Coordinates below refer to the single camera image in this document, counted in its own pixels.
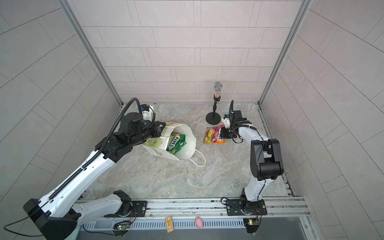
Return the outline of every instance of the mounting plate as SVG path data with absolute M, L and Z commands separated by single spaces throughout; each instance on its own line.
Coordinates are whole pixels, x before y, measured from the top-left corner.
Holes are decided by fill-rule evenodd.
M 227 214 L 228 214 L 228 216 L 259 215 L 259 213 L 257 211 L 255 211 L 255 212 L 253 212 L 251 214 L 245 214 L 241 210 L 240 199 L 230 199 L 230 200 L 226 199 L 225 200 L 225 204 L 227 206 Z M 259 210 L 262 215 L 267 215 L 266 206 L 265 206 L 265 202 L 264 202 L 263 199 L 258 202 L 258 207 L 256 207 L 256 209 Z
M 136 209 L 136 217 L 144 217 L 145 212 L 147 210 L 147 201 L 131 201 L 132 206 Z M 104 217 L 121 217 L 118 214 L 108 214 L 105 215 Z

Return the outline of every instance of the colorful snack bag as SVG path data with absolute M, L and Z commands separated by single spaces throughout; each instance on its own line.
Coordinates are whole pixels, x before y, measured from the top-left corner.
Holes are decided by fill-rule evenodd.
M 225 139 L 220 137 L 222 127 L 207 127 L 203 143 L 225 143 Z

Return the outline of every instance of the vent grille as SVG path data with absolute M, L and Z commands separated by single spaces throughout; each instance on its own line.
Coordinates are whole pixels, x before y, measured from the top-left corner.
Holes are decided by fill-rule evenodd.
M 90 221 L 84 224 L 87 231 L 110 231 L 112 226 L 119 220 L 112 221 L 110 228 L 99 228 L 97 220 Z M 174 229 L 196 229 L 195 219 L 173 219 Z M 245 228 L 242 218 L 206 218 L 203 219 L 204 229 L 217 229 L 217 228 Z M 130 230 L 162 230 L 167 229 L 165 219 L 142 219 L 136 220 L 129 228 Z

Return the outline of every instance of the white tile wall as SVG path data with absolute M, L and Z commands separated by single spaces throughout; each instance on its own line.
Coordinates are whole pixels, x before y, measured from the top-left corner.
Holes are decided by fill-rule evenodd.
M 329 192 L 327 197 L 348 239 L 381 238 L 349 186 Z
M 100 32 L 95 26 L 83 27 L 83 30 L 94 48 L 105 48 L 104 40 L 102 39 Z
M 85 90 L 86 86 L 74 70 L 63 79 L 39 102 L 39 105 L 61 121 L 71 106 Z
M 327 62 L 298 36 L 295 37 L 288 56 L 311 83 L 327 65 Z
M 217 67 L 176 67 L 175 74 L 179 82 L 215 81 Z
M 123 0 L 73 0 L 84 26 L 133 26 L 128 4 Z
M 44 92 L 23 73 L 0 88 L 0 139 L 3 139 L 43 97 Z
M 242 57 L 241 48 L 201 48 L 201 66 L 238 66 Z
M 326 1 L 320 15 L 339 25 L 359 38 L 364 38 L 383 16 L 384 2 L 377 0 L 354 0 L 343 4 Z
M 149 27 L 98 27 L 107 48 L 154 48 L 152 28 Z
M 24 73 L 48 93 L 81 60 L 72 42 L 67 40 L 32 64 Z
M 46 20 L 60 42 L 63 43 L 75 35 L 74 30 L 61 9 L 48 13 L 43 18 Z
M 297 81 L 301 77 L 301 74 L 302 73 L 298 69 L 298 67 L 292 62 L 292 60 L 288 56 L 286 56 L 279 70 L 279 75 L 284 80 L 289 90 L 292 91 Z
M 280 54 L 280 48 L 251 48 L 246 66 L 273 67 Z
M 317 50 L 325 36 L 332 27 L 332 23 L 322 16 L 308 11 L 306 19 L 300 26 L 297 35 L 304 40 L 311 48 Z
M 320 138 L 341 124 L 341 120 L 308 80 L 303 81 L 295 98 Z
M 131 67 L 136 82 L 172 82 L 169 67 Z
M 78 98 L 78 102 L 91 114 L 96 104 L 107 90 L 107 86 L 100 75 L 88 85 Z
M 292 186 L 308 197 L 316 228 L 327 240 L 380 239 L 382 5 L 314 0 L 263 103 L 275 137 L 290 153 L 282 148 L 289 179 L 298 172 Z M 303 111 L 292 125 L 295 105 L 280 100 L 290 92 Z M 287 164 L 291 159 L 294 167 Z
M 301 2 L 263 1 L 256 26 L 290 28 Z
M 300 105 L 297 103 L 296 99 L 292 95 L 291 91 L 288 89 L 287 85 L 283 82 L 276 92 L 276 98 L 279 101 L 282 109 L 285 112 L 285 115 L 288 118 L 290 124 L 293 124 L 294 121 L 300 116 L 303 112 Z
M 105 67 L 104 69 L 113 83 L 135 81 L 135 79 L 131 80 L 125 67 Z
M 265 28 L 212 28 L 210 47 L 258 48 L 264 31 Z
M 193 48 L 148 48 L 152 66 L 194 66 Z
M 55 47 L 36 20 L 5 32 L 0 35 L 0 73 L 10 80 Z
M 98 48 L 106 66 L 145 66 L 141 48 Z
M 59 5 L 51 0 L 2 1 L 0 14 L 15 28 L 56 9 L 59 9 Z
M 341 176 L 340 170 L 308 119 L 301 122 L 295 129 L 295 134 L 321 184 Z
M 70 5 L 122 98 L 133 94 L 122 82 L 150 82 L 152 88 L 136 94 L 162 95 L 161 84 L 154 83 L 226 81 L 239 82 L 228 93 L 239 95 L 227 97 L 249 102 L 262 93 L 300 2 L 73 0 Z M 235 68 L 245 66 L 259 68 Z M 151 67 L 169 67 L 170 78 L 165 68 Z M 207 101 L 196 86 L 189 94 L 203 99 L 192 101 Z
M 331 65 L 313 86 L 362 143 L 384 130 L 384 114 Z
M 261 67 L 223 67 L 221 81 L 254 82 L 261 69 Z
M 297 167 L 301 182 L 322 227 L 339 225 L 340 222 L 325 195 L 309 161 Z
M 261 48 L 282 48 L 290 28 L 265 28 Z
M 141 26 L 194 26 L 193 1 L 135 1 Z
M 253 1 L 201 1 L 201 26 L 248 27 L 254 4 Z
M 8 190 L 53 130 L 54 127 L 41 117 L 34 112 L 29 112 L 11 133 L 0 142 L 0 149 L 3 154 L 0 169 L 1 196 L 6 196 Z
M 384 89 L 378 77 L 384 75 L 378 67 L 384 64 L 383 52 L 344 29 L 339 28 L 322 56 L 368 99 Z
M 209 48 L 211 28 L 154 27 L 153 34 L 158 48 Z

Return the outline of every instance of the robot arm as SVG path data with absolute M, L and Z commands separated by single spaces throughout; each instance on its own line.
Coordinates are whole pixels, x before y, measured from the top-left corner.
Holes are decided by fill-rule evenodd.
M 139 113 L 124 116 L 134 101 Z M 69 177 L 42 198 L 30 199 L 24 205 L 24 210 L 47 240 L 63 240 L 75 228 L 104 215 L 123 217 L 131 213 L 131 198 L 121 190 L 87 203 L 75 204 L 75 201 L 133 146 L 161 135 L 165 123 L 155 121 L 156 114 L 151 110 L 148 105 L 140 105 L 138 99 L 133 98 L 124 107 L 108 136 L 96 145 L 96 149 Z M 119 122 L 120 128 L 114 132 Z
M 233 100 L 228 115 L 222 118 L 225 130 L 222 138 L 242 137 L 250 144 L 250 168 L 252 172 L 249 184 L 240 195 L 241 210 L 252 214 L 262 204 L 262 195 L 279 175 L 284 172 L 280 144 L 277 139 L 261 135 L 252 123 L 244 118 L 241 111 L 233 110 Z

